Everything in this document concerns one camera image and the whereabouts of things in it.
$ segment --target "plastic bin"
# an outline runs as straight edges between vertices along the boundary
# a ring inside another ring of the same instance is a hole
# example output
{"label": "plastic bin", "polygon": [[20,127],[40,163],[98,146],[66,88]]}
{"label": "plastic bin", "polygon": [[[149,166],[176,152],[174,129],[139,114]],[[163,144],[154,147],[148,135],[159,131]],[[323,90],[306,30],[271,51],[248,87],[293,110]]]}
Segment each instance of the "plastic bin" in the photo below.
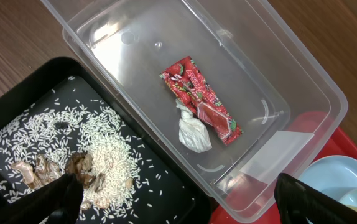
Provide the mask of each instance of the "plastic bin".
{"label": "plastic bin", "polygon": [[[273,203],[343,119],[344,94],[267,1],[42,0],[111,92],[117,91],[178,165],[237,221]],[[179,141],[180,110],[159,73],[191,56],[244,134],[197,154]],[[308,111],[316,128],[285,131]]]}

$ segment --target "red wrapper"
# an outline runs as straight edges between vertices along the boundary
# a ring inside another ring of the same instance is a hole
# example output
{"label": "red wrapper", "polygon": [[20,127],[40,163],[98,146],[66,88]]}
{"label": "red wrapper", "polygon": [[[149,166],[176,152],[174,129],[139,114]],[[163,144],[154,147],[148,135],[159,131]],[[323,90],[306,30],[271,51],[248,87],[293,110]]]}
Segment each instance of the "red wrapper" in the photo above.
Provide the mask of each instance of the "red wrapper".
{"label": "red wrapper", "polygon": [[224,144],[228,145],[242,134],[241,127],[207,84],[191,57],[170,66],[160,77],[187,108],[214,127]]}

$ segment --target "red tray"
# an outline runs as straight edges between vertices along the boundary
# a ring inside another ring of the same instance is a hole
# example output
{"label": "red tray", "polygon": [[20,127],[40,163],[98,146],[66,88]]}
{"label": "red tray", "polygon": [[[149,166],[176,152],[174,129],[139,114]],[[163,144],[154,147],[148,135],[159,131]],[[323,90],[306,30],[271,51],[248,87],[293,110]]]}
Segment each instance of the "red tray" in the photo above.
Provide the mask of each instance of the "red tray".
{"label": "red tray", "polygon": [[[292,126],[296,126],[297,121],[301,121],[302,126],[307,124],[308,128],[315,128],[318,123],[313,122],[314,120],[320,121],[320,118],[325,116],[321,112],[310,112],[300,115],[294,122]],[[357,159],[357,146],[354,142],[343,132],[341,128],[336,129],[332,134],[331,138],[322,148],[321,152],[316,156],[314,160],[320,159],[325,156],[332,155],[344,155]],[[239,222],[235,221],[230,215],[219,206],[212,214],[210,219],[210,224],[237,224]],[[273,204],[269,210],[265,212],[258,220],[253,222],[253,224],[280,224],[280,216],[276,204]]]}

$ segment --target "white label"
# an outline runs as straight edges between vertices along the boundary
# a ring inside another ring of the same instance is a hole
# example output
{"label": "white label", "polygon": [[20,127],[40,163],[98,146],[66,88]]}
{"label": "white label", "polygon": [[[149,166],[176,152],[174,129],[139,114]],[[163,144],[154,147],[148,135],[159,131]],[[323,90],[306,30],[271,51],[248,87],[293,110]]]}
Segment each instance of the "white label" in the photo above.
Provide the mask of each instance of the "white label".
{"label": "white label", "polygon": [[240,171],[271,184],[313,136],[313,133],[277,131]]}

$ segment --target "wood grain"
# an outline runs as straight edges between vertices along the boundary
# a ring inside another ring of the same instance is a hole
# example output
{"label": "wood grain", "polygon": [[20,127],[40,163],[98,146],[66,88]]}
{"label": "wood grain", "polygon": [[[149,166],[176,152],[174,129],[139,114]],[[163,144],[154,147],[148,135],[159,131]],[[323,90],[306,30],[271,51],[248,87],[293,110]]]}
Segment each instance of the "wood grain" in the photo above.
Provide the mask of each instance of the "wood grain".
{"label": "wood grain", "polygon": [[[270,0],[347,96],[341,124],[357,144],[357,0]],[[75,57],[38,0],[0,0],[0,96],[53,57]]]}

